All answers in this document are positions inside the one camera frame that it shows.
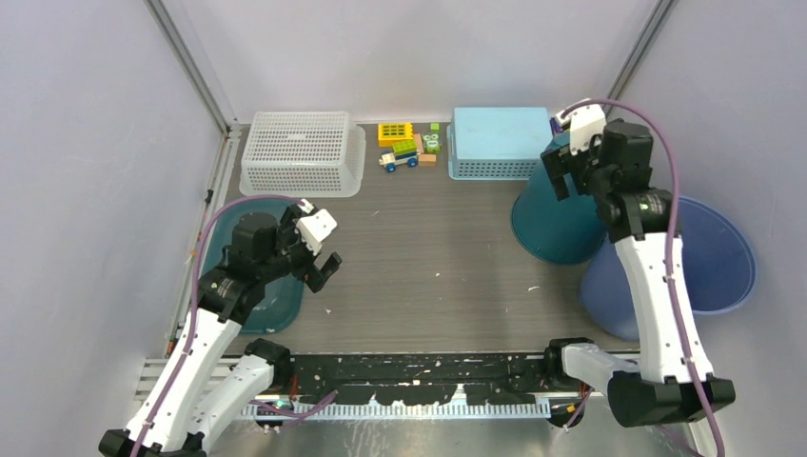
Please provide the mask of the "teal round bucket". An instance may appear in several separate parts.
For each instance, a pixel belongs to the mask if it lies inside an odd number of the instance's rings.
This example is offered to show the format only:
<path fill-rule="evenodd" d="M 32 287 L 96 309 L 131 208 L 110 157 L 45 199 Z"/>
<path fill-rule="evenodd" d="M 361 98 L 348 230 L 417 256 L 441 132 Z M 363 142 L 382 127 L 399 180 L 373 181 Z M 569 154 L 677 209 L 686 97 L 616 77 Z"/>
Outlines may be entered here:
<path fill-rule="evenodd" d="M 542 160 L 538 160 L 510 215 L 511 228 L 522 247 L 549 263 L 576 265 L 592 258 L 606 235 L 589 195 L 576 193 L 564 177 L 570 196 L 558 200 Z"/>

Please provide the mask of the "teal transparent plastic tub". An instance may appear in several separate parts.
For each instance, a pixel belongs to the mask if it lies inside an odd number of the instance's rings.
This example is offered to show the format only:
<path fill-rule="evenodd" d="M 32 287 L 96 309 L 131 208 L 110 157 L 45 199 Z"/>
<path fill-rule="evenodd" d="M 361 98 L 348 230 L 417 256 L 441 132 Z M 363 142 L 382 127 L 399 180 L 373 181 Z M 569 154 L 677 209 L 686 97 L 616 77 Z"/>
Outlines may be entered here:
<path fill-rule="evenodd" d="M 232 232 L 240 219 L 249 213 L 267 213 L 280 221 L 291 203 L 279 199 L 250 200 L 227 209 L 207 237 L 207 251 L 200 273 L 215 267 L 222 259 L 222 249 L 232 241 Z M 288 328 L 297 318 L 305 284 L 287 276 L 265 287 L 265 298 L 251 311 L 242 326 L 242 334 L 266 335 Z"/>

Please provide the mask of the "light blue perforated basket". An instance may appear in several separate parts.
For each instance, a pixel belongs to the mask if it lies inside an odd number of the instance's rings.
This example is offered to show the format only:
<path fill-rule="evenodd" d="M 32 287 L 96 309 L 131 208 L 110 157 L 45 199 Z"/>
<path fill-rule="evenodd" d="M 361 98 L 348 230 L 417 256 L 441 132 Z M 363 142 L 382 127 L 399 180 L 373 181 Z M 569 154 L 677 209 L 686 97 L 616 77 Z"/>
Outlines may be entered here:
<path fill-rule="evenodd" d="M 446 133 L 457 181 L 526 181 L 553 139 L 545 108 L 455 108 Z"/>

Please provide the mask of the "white perforated plastic basket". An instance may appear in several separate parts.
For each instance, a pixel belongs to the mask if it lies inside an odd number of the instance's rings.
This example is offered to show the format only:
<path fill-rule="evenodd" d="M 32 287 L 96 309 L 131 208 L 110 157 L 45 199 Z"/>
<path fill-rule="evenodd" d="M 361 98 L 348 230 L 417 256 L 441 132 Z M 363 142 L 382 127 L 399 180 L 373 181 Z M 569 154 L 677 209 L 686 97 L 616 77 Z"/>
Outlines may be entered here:
<path fill-rule="evenodd" d="M 365 131 L 345 111 L 259 111 L 241 159 L 245 196 L 349 198 L 362 186 Z"/>

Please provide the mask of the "blue round bucket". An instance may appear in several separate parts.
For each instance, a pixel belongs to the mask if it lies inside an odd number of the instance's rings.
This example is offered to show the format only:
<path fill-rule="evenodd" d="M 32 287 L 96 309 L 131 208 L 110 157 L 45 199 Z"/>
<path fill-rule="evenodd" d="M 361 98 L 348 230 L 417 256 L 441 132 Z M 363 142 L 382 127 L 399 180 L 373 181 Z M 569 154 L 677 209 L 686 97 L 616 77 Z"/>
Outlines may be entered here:
<path fill-rule="evenodd" d="M 696 315 L 719 315 L 741 307 L 757 282 L 755 254 L 725 216 L 698 200 L 681 197 L 682 261 Z M 579 303 L 606 332 L 637 342 L 639 330 L 626 274 L 614 246 L 604 241 L 581 280 Z"/>

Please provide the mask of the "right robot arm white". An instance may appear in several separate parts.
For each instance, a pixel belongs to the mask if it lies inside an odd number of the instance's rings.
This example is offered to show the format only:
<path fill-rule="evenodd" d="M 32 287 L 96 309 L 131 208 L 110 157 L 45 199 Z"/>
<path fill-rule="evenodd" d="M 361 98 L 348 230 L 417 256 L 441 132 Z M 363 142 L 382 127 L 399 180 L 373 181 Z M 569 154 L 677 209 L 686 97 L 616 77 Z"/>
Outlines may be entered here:
<path fill-rule="evenodd" d="M 554 339 L 543 378 L 555 390 L 578 381 L 601 392 L 623 427 L 692 423 L 733 404 L 696 329 L 683 278 L 679 197 L 650 184 L 654 136 L 623 120 L 570 124 L 569 142 L 542 156 L 559 199 L 591 196 L 626 275 L 640 358 L 632 363 L 585 337 Z"/>

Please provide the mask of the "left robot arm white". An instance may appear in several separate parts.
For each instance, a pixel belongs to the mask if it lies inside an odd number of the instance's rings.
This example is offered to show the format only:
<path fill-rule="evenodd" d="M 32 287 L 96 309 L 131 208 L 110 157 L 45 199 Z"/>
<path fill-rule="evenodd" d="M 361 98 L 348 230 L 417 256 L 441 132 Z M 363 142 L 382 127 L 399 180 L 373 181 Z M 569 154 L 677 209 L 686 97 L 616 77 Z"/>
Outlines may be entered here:
<path fill-rule="evenodd" d="M 284 392 L 292 379 L 290 351 L 259 338 L 210 393 L 204 389 L 224 352 L 266 286 L 285 278 L 320 291 L 339 269 L 332 253 L 318 267 L 324 241 L 337 227 L 333 216 L 306 200 L 270 213 L 243 215 L 222 248 L 220 261 L 197 277 L 187 322 L 155 386 L 121 429 L 109 429 L 104 456 L 206 456 L 256 395 Z"/>

